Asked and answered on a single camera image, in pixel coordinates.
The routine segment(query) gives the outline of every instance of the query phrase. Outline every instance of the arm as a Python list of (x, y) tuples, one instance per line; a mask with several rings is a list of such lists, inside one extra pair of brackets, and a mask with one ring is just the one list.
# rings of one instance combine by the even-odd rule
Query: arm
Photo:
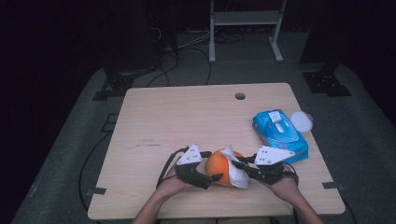
[(274, 185), (264, 184), (276, 197), (290, 203), (305, 224), (322, 224), (323, 221), (300, 192), (293, 178), (283, 177)]
[(143, 205), (131, 224), (135, 223), (154, 223), (157, 219), (163, 203), (183, 189), (192, 188), (193, 185), (184, 183), (176, 176), (175, 165), (171, 167), (161, 185), (152, 193), (148, 201)]

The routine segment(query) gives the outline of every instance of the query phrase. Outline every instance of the tabletop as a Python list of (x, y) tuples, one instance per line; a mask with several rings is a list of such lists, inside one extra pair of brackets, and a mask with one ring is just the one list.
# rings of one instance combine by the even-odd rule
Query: tabletop
[[(231, 145), (252, 156), (262, 142), (252, 128), (259, 112), (301, 111), (287, 83), (130, 89), (122, 104), (88, 216), (134, 218), (155, 190), (159, 175), (176, 150), (196, 144), (201, 151)], [(318, 214), (341, 214), (345, 206), (311, 132), (303, 133), (309, 158), (293, 164), (299, 188)], [(198, 166), (204, 172), (205, 160)], [(265, 217), (291, 215), (288, 203), (251, 179), (247, 189), (212, 184), (187, 189), (165, 202), (158, 218)]]

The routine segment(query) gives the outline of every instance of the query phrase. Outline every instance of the white lid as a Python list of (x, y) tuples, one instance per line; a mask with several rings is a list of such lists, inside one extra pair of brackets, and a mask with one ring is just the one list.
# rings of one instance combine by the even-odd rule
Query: white lid
[(311, 131), (313, 126), (312, 118), (308, 117), (303, 111), (294, 112), (290, 117), (290, 121), (300, 133)]

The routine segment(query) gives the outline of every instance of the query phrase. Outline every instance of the orange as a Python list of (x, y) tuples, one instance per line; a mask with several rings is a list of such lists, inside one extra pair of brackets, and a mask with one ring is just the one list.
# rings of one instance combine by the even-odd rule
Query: orange
[[(234, 187), (230, 183), (230, 175), (228, 171), (228, 160), (223, 154), (220, 153), (222, 149), (219, 149), (212, 153), (212, 155), (206, 160), (205, 173), (208, 176), (223, 174), (221, 179), (216, 183), (225, 187)], [(234, 151), (235, 157), (243, 157), (241, 153)]]

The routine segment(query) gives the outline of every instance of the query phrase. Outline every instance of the floor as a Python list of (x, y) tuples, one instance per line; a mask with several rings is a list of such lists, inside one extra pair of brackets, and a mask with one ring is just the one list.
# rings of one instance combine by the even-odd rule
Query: floor
[[(301, 109), (314, 118), (312, 133), (340, 194), (350, 206), (344, 214), (322, 218), (326, 223), (353, 223), (353, 214), (360, 224), (394, 223), (394, 127), (363, 88), (359, 77), (342, 64), (335, 75), (351, 96), (330, 97), (326, 93), (311, 92), (302, 73), (318, 71), (322, 64), (299, 64), (308, 32), (280, 33), (278, 45), (284, 57), (283, 63), (276, 62), (270, 48), (268, 37), (271, 34), (228, 35), (229, 40), (238, 41), (217, 44), (217, 60), (212, 64), (206, 58), (208, 45), (205, 39), (181, 50), (178, 62), (172, 56), (163, 57), (163, 70), (169, 70), (167, 78), (162, 75), (163, 70), (157, 69), (138, 77), (133, 88), (146, 88), (148, 84), (148, 87), (163, 87), (289, 83)], [(199, 35), (202, 34), (179, 34), (178, 44), (187, 44)], [(111, 138), (107, 131), (114, 128), (111, 122), (105, 128), (104, 124), (107, 118), (116, 121), (123, 100), (123, 97), (93, 100), (105, 80), (102, 69), (92, 74), (13, 223), (131, 221), (94, 221), (87, 217), (90, 195)], [(294, 223), (292, 217), (277, 219), (282, 224)], [(240, 222), (261, 223), (252, 220)]]

